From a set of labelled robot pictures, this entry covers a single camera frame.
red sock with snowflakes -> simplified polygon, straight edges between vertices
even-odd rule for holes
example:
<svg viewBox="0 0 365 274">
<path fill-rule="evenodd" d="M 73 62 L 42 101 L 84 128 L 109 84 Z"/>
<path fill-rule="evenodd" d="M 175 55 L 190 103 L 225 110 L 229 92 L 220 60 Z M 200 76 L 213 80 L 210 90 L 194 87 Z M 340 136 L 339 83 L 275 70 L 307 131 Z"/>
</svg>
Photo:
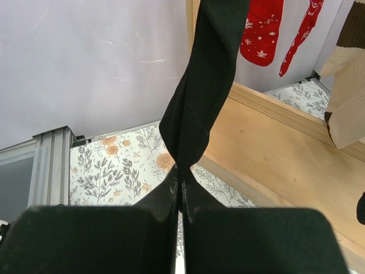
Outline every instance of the red sock with snowflakes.
<svg viewBox="0 0 365 274">
<path fill-rule="evenodd" d="M 284 74 L 286 74 L 290 66 L 291 60 L 293 60 L 293 56 L 298 50 L 298 47 L 305 41 L 305 39 L 314 28 L 324 1 L 325 0 L 310 0 L 309 8 L 307 9 L 307 12 L 303 17 L 298 34 L 291 44 L 289 51 L 285 55 L 284 60 L 281 64 L 279 72 L 280 77 L 283 77 Z"/>
<path fill-rule="evenodd" d="M 242 36 L 241 55 L 259 66 L 274 59 L 284 0 L 252 0 Z"/>
</svg>

white panel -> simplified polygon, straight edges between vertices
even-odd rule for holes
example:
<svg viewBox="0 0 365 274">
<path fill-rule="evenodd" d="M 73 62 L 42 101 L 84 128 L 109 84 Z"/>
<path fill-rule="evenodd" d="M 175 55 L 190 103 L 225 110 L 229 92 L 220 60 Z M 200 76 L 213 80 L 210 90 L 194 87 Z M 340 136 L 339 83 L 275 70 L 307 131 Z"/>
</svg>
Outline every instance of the white panel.
<svg viewBox="0 0 365 274">
<path fill-rule="evenodd" d="M 341 2 L 342 0 L 325 0 L 316 26 L 299 47 L 287 73 L 281 78 L 279 76 L 281 63 L 309 6 L 309 0 L 285 0 L 279 41 L 273 62 L 267 67 L 256 66 L 239 53 L 236 81 L 255 90 L 266 91 L 287 86 L 310 76 Z"/>
<path fill-rule="evenodd" d="M 317 59 L 317 62 L 314 66 L 314 70 L 316 72 L 320 72 L 323 65 L 327 61 L 327 59 L 331 56 L 333 51 L 335 50 L 335 46 L 340 36 L 340 32 L 342 30 L 343 24 L 347 18 L 348 13 L 352 7 L 354 0 L 343 0 L 342 5 L 338 11 L 336 19 L 332 25 L 332 28 L 327 36 L 325 44 L 322 47 L 322 51 Z M 321 77 L 321 83 L 329 90 L 332 89 L 334 77 L 326 76 Z"/>
<path fill-rule="evenodd" d="M 188 61 L 184 0 L 0 0 L 0 149 L 161 118 Z"/>
</svg>

gray surface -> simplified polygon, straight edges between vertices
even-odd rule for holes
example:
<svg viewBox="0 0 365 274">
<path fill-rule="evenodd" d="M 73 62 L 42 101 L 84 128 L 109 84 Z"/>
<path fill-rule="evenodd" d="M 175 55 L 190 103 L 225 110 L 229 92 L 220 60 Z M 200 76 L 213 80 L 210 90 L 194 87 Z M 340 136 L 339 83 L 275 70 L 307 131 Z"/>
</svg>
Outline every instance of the gray surface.
<svg viewBox="0 0 365 274">
<path fill-rule="evenodd" d="M 0 219 L 12 222 L 27 208 L 33 159 L 0 166 Z"/>
</svg>

beige and brown sock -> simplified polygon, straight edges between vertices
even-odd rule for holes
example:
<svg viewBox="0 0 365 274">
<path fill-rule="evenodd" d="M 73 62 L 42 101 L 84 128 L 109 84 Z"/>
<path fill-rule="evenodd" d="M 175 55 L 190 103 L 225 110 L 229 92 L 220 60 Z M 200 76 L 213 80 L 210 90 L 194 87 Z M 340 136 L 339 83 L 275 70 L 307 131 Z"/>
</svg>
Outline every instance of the beige and brown sock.
<svg viewBox="0 0 365 274">
<path fill-rule="evenodd" d="M 355 0 L 321 76 L 335 75 L 325 113 L 338 148 L 365 137 L 365 0 Z"/>
</svg>

wooden frame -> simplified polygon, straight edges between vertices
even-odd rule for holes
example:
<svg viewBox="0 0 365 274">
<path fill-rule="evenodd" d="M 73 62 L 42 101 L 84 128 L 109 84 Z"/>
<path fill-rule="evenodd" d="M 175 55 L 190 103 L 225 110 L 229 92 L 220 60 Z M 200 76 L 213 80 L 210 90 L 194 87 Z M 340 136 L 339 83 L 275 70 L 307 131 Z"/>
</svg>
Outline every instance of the wooden frame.
<svg viewBox="0 0 365 274">
<path fill-rule="evenodd" d="M 191 47 L 199 0 L 186 0 Z M 334 228 L 348 264 L 365 273 L 365 142 L 338 150 L 324 121 L 234 83 L 199 162 L 261 206 L 310 207 Z"/>
</svg>

